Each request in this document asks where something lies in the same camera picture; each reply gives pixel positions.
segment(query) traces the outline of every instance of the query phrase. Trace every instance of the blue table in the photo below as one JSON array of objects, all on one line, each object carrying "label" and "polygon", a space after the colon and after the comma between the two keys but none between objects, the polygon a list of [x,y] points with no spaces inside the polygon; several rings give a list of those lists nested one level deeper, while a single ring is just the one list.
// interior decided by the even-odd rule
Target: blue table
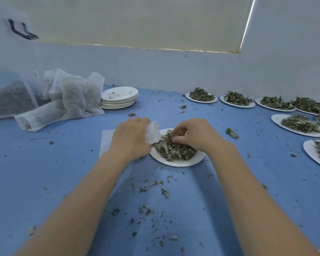
[{"label": "blue table", "polygon": [[[61,121],[37,133],[20,129],[12,118],[0,120],[0,256],[10,255],[28,239],[31,225],[42,224],[97,161],[102,130],[114,129],[131,112],[157,121],[160,129],[191,117],[207,119],[236,144],[257,179],[320,249],[320,165],[302,148],[311,137],[280,128],[270,119],[276,111],[258,105],[244,109],[217,101],[209,106],[181,95],[140,89],[130,107]],[[180,114],[178,106],[184,104],[187,109]],[[238,140],[224,134],[227,127],[238,129]],[[169,175],[174,176],[170,183]],[[135,192],[129,182],[132,177]],[[163,180],[169,198],[161,194],[161,185],[139,193],[144,180]],[[155,214],[141,215],[138,208],[143,204]],[[115,207],[121,210],[117,216],[110,213]],[[165,237],[163,247],[155,236]],[[171,236],[179,241],[170,241]],[[102,214],[89,255],[182,255],[181,246],[184,255],[242,255],[209,158],[188,168],[166,166],[150,156],[130,163]]]}]

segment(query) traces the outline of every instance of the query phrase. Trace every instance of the stack of plates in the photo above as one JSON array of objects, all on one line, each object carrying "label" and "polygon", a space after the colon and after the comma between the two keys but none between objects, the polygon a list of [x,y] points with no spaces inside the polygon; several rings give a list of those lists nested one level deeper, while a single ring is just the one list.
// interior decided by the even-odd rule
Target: stack of plates
[{"label": "stack of plates", "polygon": [[101,108],[125,108],[134,104],[137,96],[138,90],[133,87],[112,88],[101,94]]}]

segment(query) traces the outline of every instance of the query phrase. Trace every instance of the right hand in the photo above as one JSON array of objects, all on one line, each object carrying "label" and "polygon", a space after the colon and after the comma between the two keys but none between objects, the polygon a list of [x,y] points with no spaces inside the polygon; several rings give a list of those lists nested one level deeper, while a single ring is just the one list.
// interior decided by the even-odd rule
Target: right hand
[{"label": "right hand", "polygon": [[172,142],[190,145],[207,154],[216,146],[221,147],[228,143],[204,118],[191,118],[179,123],[172,131],[173,135],[176,133],[179,133],[179,136],[174,137]]}]

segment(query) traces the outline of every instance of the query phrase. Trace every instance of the black handle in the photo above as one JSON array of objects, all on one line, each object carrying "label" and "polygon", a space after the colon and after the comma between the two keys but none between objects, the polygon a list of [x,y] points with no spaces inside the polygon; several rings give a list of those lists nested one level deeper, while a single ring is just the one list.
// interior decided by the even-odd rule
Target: black handle
[{"label": "black handle", "polygon": [[15,27],[14,27],[14,21],[12,19],[9,19],[9,25],[11,26],[11,30],[15,34],[18,34],[19,36],[22,36],[23,38],[26,38],[28,40],[33,40],[33,39],[38,39],[39,38],[37,35],[34,35],[34,34],[32,34],[32,33],[27,31],[25,23],[22,22],[21,24],[22,24],[26,34],[23,34],[23,33],[19,32],[19,31],[17,31],[15,29]]}]

